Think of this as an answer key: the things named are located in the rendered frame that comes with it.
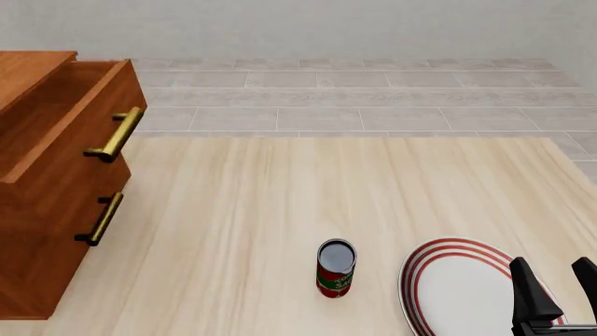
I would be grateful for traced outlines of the white plate with red rings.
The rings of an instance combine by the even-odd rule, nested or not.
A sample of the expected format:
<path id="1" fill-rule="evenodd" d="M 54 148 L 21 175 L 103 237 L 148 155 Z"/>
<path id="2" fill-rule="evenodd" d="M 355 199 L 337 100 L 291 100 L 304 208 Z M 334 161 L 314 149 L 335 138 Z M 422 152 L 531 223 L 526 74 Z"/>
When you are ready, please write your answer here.
<path id="1" fill-rule="evenodd" d="M 468 237 L 439 237 L 405 257 L 397 289 L 413 336 L 513 336 L 514 258 Z"/>

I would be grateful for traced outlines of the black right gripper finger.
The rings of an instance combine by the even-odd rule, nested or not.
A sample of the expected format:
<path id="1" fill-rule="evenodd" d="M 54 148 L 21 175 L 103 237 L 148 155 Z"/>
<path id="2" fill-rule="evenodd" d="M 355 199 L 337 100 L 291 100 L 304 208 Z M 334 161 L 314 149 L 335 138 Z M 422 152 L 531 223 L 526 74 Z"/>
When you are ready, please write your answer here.
<path id="1" fill-rule="evenodd" d="M 563 315 L 523 257 L 514 258 L 509 270 L 514 290 L 514 325 L 552 325 Z"/>
<path id="2" fill-rule="evenodd" d="M 597 315 L 597 265 L 587 257 L 581 257 L 573 262 L 572 268 L 590 302 L 593 315 Z"/>

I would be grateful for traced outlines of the wooden cabinet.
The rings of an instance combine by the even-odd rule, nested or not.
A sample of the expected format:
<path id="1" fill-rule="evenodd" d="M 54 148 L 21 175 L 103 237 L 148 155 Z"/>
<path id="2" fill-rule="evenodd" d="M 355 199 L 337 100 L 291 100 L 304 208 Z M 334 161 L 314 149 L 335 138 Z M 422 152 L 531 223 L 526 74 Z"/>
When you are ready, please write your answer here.
<path id="1" fill-rule="evenodd" d="M 72 61 L 81 61 L 73 51 L 0 51 L 0 114 Z M 0 320 L 50 318 L 91 247 L 80 254 L 51 254 L 31 262 L 3 259 Z"/>

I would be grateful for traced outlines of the red tomato sauce tin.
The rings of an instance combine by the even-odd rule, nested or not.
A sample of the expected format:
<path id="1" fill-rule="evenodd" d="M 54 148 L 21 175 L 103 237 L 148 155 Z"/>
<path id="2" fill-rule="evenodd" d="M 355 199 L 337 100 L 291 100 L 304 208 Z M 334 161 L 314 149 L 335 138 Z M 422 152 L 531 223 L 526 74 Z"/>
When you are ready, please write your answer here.
<path id="1" fill-rule="evenodd" d="M 345 296 L 351 288 L 357 254 L 346 240 L 331 239 L 317 250 L 316 286 L 330 299 Z"/>

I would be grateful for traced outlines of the open wooden drawer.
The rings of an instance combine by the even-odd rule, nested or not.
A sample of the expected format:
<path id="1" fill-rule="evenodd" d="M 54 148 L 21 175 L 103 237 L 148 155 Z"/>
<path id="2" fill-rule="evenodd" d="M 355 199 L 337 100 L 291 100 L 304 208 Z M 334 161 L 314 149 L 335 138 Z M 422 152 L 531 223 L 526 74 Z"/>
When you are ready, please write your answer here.
<path id="1" fill-rule="evenodd" d="M 81 159 L 119 126 L 111 116 L 146 99 L 131 61 L 72 61 L 0 114 L 0 182 Z"/>

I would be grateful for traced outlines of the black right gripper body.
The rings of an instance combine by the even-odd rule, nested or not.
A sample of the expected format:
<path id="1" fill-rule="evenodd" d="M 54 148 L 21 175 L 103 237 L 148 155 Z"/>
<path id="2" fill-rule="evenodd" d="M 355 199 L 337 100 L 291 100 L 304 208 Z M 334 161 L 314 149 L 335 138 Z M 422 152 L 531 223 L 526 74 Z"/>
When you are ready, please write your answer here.
<path id="1" fill-rule="evenodd" d="M 512 333 L 514 336 L 597 336 L 597 325 L 532 327 L 530 324 L 518 324 L 512 327 Z"/>

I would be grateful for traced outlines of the closed wooden drawer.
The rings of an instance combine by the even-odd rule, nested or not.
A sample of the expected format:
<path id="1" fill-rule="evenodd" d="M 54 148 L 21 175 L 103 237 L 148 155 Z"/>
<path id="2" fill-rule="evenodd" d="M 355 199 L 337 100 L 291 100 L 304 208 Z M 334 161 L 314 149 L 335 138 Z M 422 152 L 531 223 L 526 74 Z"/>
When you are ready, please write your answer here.
<path id="1" fill-rule="evenodd" d="M 89 246 L 74 236 L 92 230 L 104 209 L 97 198 L 123 193 L 131 175 L 122 156 L 112 163 L 82 158 L 0 183 L 0 263 L 80 254 Z"/>

